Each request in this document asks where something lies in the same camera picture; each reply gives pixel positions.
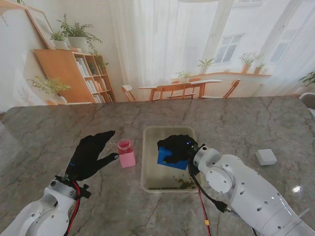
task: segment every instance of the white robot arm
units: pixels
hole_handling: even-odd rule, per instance
[[[251,227],[265,236],[315,236],[277,189],[235,155],[222,155],[203,146],[193,164],[208,184],[224,193],[230,206]]]
[[[79,201],[78,191],[82,197],[89,197],[90,192],[78,187],[71,187],[70,181],[61,177],[53,180],[44,190],[43,197],[28,204],[0,236],[63,236],[71,220],[68,212]]]

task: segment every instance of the red cable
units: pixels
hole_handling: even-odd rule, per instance
[[[198,193],[199,193],[199,197],[200,197],[200,201],[201,201],[201,206],[202,206],[202,211],[203,211],[203,215],[205,217],[205,224],[208,221],[208,224],[206,224],[206,228],[207,228],[207,232],[208,232],[208,236],[211,236],[211,231],[210,231],[210,222],[208,220],[208,216],[207,216],[207,212],[205,209],[205,205],[203,204],[202,201],[202,197],[201,197],[201,193],[200,193],[200,188],[198,187]]]
[[[68,234],[68,233],[69,233],[69,231],[70,231],[70,228],[71,228],[72,222],[73,222],[73,220],[74,220],[74,218],[75,218],[75,216],[76,216],[76,214],[77,214],[77,212],[78,212],[79,205],[80,205],[80,196],[81,196],[80,187],[77,185],[77,183],[76,183],[76,182],[74,182],[74,181],[73,181],[72,183],[74,184],[75,188],[76,188],[76,189],[77,189],[77,191],[78,191],[78,196],[79,196],[79,199],[77,200],[77,203],[76,203],[76,205],[75,205],[75,209],[74,209],[74,212],[73,212],[73,214],[72,214],[72,217],[71,217],[71,220],[70,220],[70,223],[69,223],[68,229],[67,229],[67,231],[66,231],[66,234]]]

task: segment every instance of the blue sponge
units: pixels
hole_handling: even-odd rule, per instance
[[[160,147],[158,150],[157,163],[160,165],[169,166],[169,167],[173,167],[173,168],[180,169],[180,170],[186,170],[187,165],[188,165],[188,160],[187,161],[179,161],[176,164],[164,162],[164,158],[171,156],[172,154],[173,154],[172,151],[170,151],[164,147]]]

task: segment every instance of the green plant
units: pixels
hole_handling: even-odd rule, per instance
[[[254,61],[260,59],[263,55],[257,55],[256,53],[244,53],[239,57],[243,64],[251,65]]]
[[[93,48],[94,52],[92,53],[94,56],[96,56],[96,62],[97,64],[106,69],[106,66],[108,65],[108,63],[105,63],[102,59],[102,57],[100,57],[100,55],[97,53],[97,50],[95,50],[95,48]]]
[[[35,76],[36,79],[28,79],[32,82],[32,87],[38,88],[41,91],[44,91],[46,94],[56,95],[61,90],[68,90],[71,88],[68,85],[64,85],[62,82],[57,79],[43,80],[40,76]]]
[[[63,42],[65,41],[65,37],[60,33],[60,31],[52,33],[50,39]]]
[[[178,78],[188,78],[190,76],[191,73],[185,73],[184,71],[181,72],[177,72],[176,74],[178,74]]]
[[[81,25],[78,22],[74,22],[74,25],[71,26],[68,23],[66,14],[63,15],[63,21],[61,21],[61,20],[57,20],[57,21],[61,23],[61,29],[62,29],[61,34],[63,36],[65,36],[65,37],[68,37],[68,36],[70,36],[70,37],[85,37],[87,39],[87,42],[88,42],[89,46],[93,50],[95,50],[95,47],[92,44],[92,42],[96,41],[96,42],[99,42],[99,43],[103,43],[95,35],[93,35],[91,33],[88,33],[88,32],[85,32],[86,29],[93,28],[93,25],[91,25],[91,24],[83,24],[83,25]]]
[[[210,60],[205,59],[204,61],[203,60],[198,60],[198,61],[200,61],[200,64],[198,65],[198,67],[210,66],[210,65],[213,64],[213,60],[214,60],[214,58],[212,58]]]
[[[299,81],[301,80],[303,80],[302,82],[305,84],[306,87],[310,84],[315,84],[315,71],[310,72],[307,74],[307,76],[299,79]]]

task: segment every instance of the plastic tray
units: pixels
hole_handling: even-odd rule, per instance
[[[194,130],[188,126],[149,126],[143,131],[143,152],[140,184],[146,192],[197,192],[188,168],[183,171],[157,163],[158,141],[170,135],[188,134],[196,140]],[[197,180],[203,186],[202,178]]]

